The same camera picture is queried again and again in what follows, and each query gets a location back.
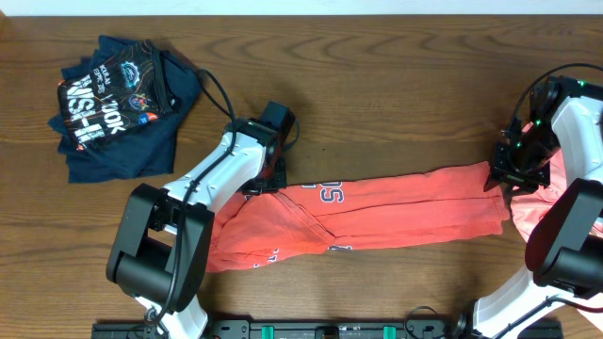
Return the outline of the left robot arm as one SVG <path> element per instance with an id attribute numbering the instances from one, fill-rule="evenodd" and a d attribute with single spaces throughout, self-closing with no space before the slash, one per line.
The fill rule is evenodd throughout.
<path id="1" fill-rule="evenodd" d="M 213 223 L 237 192 L 286 185 L 285 142 L 296 118 L 270 102 L 259 119 L 229 123 L 217 148 L 183 177 L 136 187 L 109 254 L 106 277 L 145 308 L 141 323 L 96 324 L 94 338 L 200 338 L 208 315 L 197 298 Z"/>

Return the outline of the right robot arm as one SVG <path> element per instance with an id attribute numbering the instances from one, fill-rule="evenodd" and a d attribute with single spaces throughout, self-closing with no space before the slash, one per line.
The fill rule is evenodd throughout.
<path id="1" fill-rule="evenodd" d="M 453 338 L 560 338 L 545 316 L 587 305 L 602 291 L 602 240 L 593 235 L 602 218 L 602 88 L 547 73 L 523 93 L 530 127 L 514 118 L 497 144 L 484 185 L 505 183 L 527 195 L 551 183 L 551 158 L 563 156 L 566 190 L 531 232 L 525 264 L 493 294 L 459 316 Z"/>

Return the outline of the red-orange t-shirt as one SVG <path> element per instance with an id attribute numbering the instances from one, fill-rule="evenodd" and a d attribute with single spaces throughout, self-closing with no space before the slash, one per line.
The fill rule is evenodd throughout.
<path id="1" fill-rule="evenodd" d="M 267 266 L 327 250 L 412 247 L 501 234 L 510 216 L 481 162 L 428 173 L 237 193 L 219 211 L 207 271 Z"/>

